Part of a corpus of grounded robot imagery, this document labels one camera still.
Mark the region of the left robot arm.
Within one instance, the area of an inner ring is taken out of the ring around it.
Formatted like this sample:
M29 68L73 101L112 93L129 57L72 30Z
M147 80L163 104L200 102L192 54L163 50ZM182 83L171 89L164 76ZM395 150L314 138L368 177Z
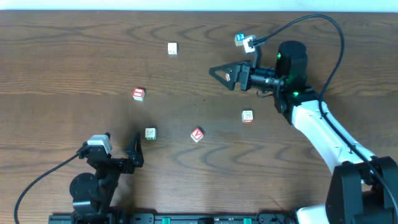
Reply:
M136 133L127 145L127 158L113 158L110 133L94 135L77 151L79 159L86 159L95 173L82 173L70 184L73 208L79 215L99 215L107 213L120 175L133 174L142 167L144 156L141 148L141 135Z

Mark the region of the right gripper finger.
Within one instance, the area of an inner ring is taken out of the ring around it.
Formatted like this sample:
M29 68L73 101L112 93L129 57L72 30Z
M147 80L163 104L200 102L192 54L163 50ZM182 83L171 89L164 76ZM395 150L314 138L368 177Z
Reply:
M226 72L224 71L217 71L216 73L209 73L213 78L215 78L217 81L219 81L223 86L225 86L228 90L233 91L235 88L235 85L237 83L237 71L232 71L228 73L230 75L230 81L227 82L225 78Z
M224 65L219 65L209 68L209 73L216 73L217 71L224 71L226 73L227 72L230 73L234 70L237 70L239 66L240 66L239 62L227 63Z

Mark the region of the plain cream wooden block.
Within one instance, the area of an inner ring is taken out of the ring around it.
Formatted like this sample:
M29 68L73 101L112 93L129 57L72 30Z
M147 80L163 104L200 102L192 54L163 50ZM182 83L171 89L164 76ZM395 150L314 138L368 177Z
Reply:
M169 55L177 55L178 54L178 46L175 42L169 42L167 44L167 51Z

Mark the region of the green edged picture block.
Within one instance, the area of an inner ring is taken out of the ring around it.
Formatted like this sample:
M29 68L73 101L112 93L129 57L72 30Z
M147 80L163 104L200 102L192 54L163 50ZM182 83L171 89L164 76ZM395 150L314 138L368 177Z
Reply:
M146 128L145 129L145 138L147 140L156 140L157 139L157 131L155 128Z

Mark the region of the blue number 2 block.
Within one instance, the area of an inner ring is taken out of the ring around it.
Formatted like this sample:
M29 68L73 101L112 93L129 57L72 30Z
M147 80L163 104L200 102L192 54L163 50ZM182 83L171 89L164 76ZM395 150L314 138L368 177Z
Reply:
M245 39L245 34L244 33L238 33L235 35L234 38L234 43L235 46L242 46L243 45L243 40Z

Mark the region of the red edged picture block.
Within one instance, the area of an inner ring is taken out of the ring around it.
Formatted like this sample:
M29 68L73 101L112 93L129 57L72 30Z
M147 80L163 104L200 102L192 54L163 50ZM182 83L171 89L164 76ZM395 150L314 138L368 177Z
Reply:
M254 120L252 110L246 110L242 112L242 122L244 123L251 123Z

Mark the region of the red letter I block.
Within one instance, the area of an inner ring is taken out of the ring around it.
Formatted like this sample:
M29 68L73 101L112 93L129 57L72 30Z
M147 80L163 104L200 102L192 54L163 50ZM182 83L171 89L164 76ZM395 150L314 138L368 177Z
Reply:
M143 101L145 97L145 90L143 88L135 88L132 97L137 101Z

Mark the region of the red letter A block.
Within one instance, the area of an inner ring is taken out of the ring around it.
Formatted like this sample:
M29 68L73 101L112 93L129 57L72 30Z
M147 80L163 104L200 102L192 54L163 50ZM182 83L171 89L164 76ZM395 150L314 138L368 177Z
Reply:
M200 128L196 128L191 132L190 137L195 142L199 142L204 137L204 133Z

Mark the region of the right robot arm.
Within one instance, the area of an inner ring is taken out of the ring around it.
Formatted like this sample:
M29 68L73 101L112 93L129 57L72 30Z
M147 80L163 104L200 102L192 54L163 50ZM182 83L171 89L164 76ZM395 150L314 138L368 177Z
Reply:
M303 207L291 223L397 223L397 164L377 157L337 122L318 93L307 83L307 50L301 42L279 45L274 68L253 61L209 69L229 90L236 83L270 92L277 111L314 146L332 177L326 202Z

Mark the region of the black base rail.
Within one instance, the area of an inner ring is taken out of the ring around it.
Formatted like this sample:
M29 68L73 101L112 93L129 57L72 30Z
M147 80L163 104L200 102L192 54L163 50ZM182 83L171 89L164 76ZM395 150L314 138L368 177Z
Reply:
M258 215L154 215L135 213L115 217L78 219L76 215L51 215L48 224L104 223L104 224L296 224L291 215L260 213Z

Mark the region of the snail picture block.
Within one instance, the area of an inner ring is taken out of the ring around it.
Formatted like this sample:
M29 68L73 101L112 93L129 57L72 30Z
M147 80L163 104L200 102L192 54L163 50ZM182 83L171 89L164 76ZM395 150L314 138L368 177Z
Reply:
M226 78L226 81L227 81L227 82L229 82L229 81L231 80L231 79L230 79L230 75L229 75L228 73L225 74L225 78Z

